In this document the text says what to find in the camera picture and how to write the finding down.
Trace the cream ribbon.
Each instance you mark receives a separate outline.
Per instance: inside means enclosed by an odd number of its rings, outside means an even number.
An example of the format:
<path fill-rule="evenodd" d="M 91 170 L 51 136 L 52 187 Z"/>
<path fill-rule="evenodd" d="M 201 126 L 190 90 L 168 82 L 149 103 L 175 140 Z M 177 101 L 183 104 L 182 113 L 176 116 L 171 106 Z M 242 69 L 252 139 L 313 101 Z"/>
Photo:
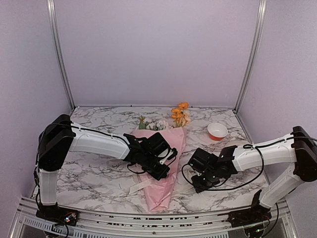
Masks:
<path fill-rule="evenodd" d="M 181 185 L 174 182 L 174 188 L 171 188 L 171 179 L 177 178 L 179 169 L 179 158 L 170 165 L 171 171 L 168 172 L 168 178 L 159 181 L 152 178 L 147 173 L 137 175 L 127 169 L 127 162 L 116 159 L 110 159 L 105 162 L 105 168 L 108 171 L 108 182 L 104 184 L 108 196 L 129 196 L 142 189 L 158 189 L 162 185 L 168 185 L 167 191 L 173 196 L 180 194 L 190 194 L 194 192 L 191 185 Z"/>

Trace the white flower bunch green leaves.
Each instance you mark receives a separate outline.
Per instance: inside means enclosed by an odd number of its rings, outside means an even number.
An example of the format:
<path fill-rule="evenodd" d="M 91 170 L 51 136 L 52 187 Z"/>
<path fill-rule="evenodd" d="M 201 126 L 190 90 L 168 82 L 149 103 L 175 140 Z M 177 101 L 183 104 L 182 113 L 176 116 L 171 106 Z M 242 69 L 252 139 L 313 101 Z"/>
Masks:
<path fill-rule="evenodd" d="M 139 125 L 138 125 L 139 130 L 145 129 L 145 130 L 160 131 L 160 130 L 173 128 L 173 126 L 171 126 L 164 119 L 150 120 L 144 116 L 140 116 L 138 120 L 139 120 Z"/>

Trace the pink wrapping paper sheet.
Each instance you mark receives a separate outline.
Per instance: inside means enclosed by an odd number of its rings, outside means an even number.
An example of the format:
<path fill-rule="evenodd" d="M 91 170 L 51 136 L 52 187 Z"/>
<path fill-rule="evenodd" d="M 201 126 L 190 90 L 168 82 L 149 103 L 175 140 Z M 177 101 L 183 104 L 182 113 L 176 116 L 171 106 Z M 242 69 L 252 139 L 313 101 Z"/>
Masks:
<path fill-rule="evenodd" d="M 143 190 L 146 204 L 150 212 L 167 210 L 171 201 L 172 192 L 178 173 L 180 156 L 186 147 L 187 130 L 183 127 L 160 130 L 159 133 L 172 148 L 178 151 L 176 160 L 169 165 L 167 178 L 155 180 L 148 174 L 138 175 L 139 183 L 130 187 L 129 194 Z"/>

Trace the peach flower long green stem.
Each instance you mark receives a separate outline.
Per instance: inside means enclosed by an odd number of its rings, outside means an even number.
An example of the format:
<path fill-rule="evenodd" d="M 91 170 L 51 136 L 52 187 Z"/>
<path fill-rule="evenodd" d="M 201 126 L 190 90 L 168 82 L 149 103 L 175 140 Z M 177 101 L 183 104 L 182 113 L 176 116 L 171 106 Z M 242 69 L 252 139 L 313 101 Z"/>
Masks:
<path fill-rule="evenodd" d="M 185 126 L 191 122 L 191 114 L 188 110 L 183 111 L 183 119 L 182 119 L 182 126 Z"/>

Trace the orange flower stem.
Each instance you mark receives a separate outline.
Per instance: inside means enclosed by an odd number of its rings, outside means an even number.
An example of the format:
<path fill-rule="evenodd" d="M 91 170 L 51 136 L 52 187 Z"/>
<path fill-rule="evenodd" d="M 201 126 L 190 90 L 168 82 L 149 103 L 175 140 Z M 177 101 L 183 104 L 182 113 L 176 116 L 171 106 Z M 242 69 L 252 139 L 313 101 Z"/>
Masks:
<path fill-rule="evenodd" d="M 189 104 L 187 102 L 181 102 L 177 105 L 176 108 L 171 110 L 172 115 L 171 118 L 175 123 L 175 127 L 183 127 L 182 119 L 183 119 L 183 111 L 188 110 Z"/>

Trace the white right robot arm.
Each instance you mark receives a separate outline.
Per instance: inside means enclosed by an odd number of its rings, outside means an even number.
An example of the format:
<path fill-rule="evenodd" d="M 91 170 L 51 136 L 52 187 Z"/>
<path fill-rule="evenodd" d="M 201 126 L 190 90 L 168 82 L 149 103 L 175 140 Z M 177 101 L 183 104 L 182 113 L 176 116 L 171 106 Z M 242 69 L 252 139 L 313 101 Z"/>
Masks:
<path fill-rule="evenodd" d="M 252 168 L 261 172 L 272 169 L 267 175 L 269 185 L 258 191 L 245 217 L 256 222 L 277 201 L 298 186 L 317 179 L 317 140 L 301 127 L 295 126 L 290 134 L 257 144 L 232 144 L 218 155 L 201 148 L 196 149 L 188 165 L 198 174 L 191 178 L 197 193 L 217 191 L 221 179 Z"/>

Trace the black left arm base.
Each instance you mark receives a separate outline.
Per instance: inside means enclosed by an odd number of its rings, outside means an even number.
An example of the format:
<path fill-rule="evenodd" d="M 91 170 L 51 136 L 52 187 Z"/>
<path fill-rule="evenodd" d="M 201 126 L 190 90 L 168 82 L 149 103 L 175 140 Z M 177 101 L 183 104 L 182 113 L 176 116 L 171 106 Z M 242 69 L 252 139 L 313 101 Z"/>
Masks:
<path fill-rule="evenodd" d="M 63 208 L 55 205 L 43 205 L 38 204 L 38 210 L 36 216 L 41 219 L 45 219 L 59 224 L 67 224 L 68 226 L 76 226 L 79 211 L 69 208 Z"/>

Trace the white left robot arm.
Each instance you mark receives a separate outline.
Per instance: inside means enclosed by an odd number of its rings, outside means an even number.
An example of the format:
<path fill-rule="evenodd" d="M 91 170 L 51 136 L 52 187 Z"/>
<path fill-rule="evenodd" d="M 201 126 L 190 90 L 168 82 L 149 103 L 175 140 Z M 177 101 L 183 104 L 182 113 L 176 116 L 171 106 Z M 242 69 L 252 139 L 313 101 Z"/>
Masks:
<path fill-rule="evenodd" d="M 167 177 L 178 151 L 161 133 L 150 137 L 132 134 L 111 134 L 74 123 L 67 114 L 59 115 L 40 134 L 37 167 L 40 203 L 51 220 L 59 220 L 63 213 L 57 206 L 58 172 L 64 163 L 76 155 L 92 154 L 107 159 L 138 165 L 156 180 Z"/>

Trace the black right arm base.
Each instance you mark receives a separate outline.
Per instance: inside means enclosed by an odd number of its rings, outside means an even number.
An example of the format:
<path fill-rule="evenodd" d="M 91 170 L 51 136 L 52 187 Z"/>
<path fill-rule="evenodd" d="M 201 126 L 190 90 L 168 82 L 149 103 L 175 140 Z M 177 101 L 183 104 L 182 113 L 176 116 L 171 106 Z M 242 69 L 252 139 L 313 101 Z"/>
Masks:
<path fill-rule="evenodd" d="M 270 208 L 260 205 L 261 192 L 262 190 L 260 189 L 255 193 L 250 208 L 232 211 L 228 214 L 227 221 L 233 228 L 266 221 L 272 218 Z"/>

